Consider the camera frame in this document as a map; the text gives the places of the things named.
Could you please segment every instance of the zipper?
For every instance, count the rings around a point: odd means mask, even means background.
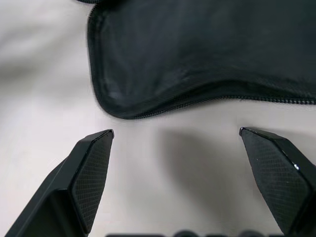
[[[284,103],[284,104],[293,104],[293,105],[316,105],[316,99],[313,98],[277,98],[277,97],[267,97],[267,96],[247,96],[247,95],[226,95],[226,96],[220,96],[217,98],[212,99],[205,99],[205,100],[199,100],[195,102],[189,102],[182,105],[177,105],[173,108],[166,109],[166,110],[159,110],[152,113],[144,113],[140,116],[134,117],[134,119],[145,119],[153,116],[157,116],[163,113],[171,112],[174,110],[183,109],[185,107],[191,106],[191,105],[197,105],[205,102],[210,101],[216,101],[216,100],[231,100],[231,99],[239,99],[239,100],[255,100],[255,101],[263,101],[263,102],[273,102],[273,103]]]
[[[99,1],[100,0],[91,0],[90,2],[93,3],[93,2],[99,2]],[[97,6],[98,6],[98,4],[95,4],[93,6],[93,8],[89,14],[89,17],[88,17],[87,42],[89,42],[89,34],[91,34],[90,29],[89,29],[90,19],[91,19],[92,15],[94,14],[94,11],[96,10]],[[91,55],[90,55],[90,51],[89,51],[88,61],[89,61],[90,68],[92,69],[90,57],[91,57]],[[187,98],[187,96],[186,97],[180,96],[178,98],[170,100],[169,103],[177,102],[177,101],[180,101],[184,98]],[[216,101],[216,100],[233,100],[233,99],[254,100],[254,101],[263,101],[263,102],[284,103],[284,104],[316,105],[316,98],[308,98],[308,97],[306,97],[306,98],[280,98],[280,97],[273,97],[273,96],[225,95],[225,96],[218,96],[215,98],[208,98],[208,99],[201,99],[201,100],[197,100],[197,101],[192,101],[192,102],[188,102],[188,103],[174,106],[174,107],[169,108],[169,109],[161,109],[161,110],[157,110],[157,111],[145,112],[145,113],[142,113],[141,115],[130,117],[129,119],[145,119],[145,118],[161,115],[163,113],[172,112],[174,110],[183,109],[183,108],[188,107],[188,106],[197,105],[197,104],[201,104],[201,103],[205,103],[205,102]]]
[[[102,2],[103,0],[78,0],[78,1],[81,1],[83,3],[96,4],[96,3]]]

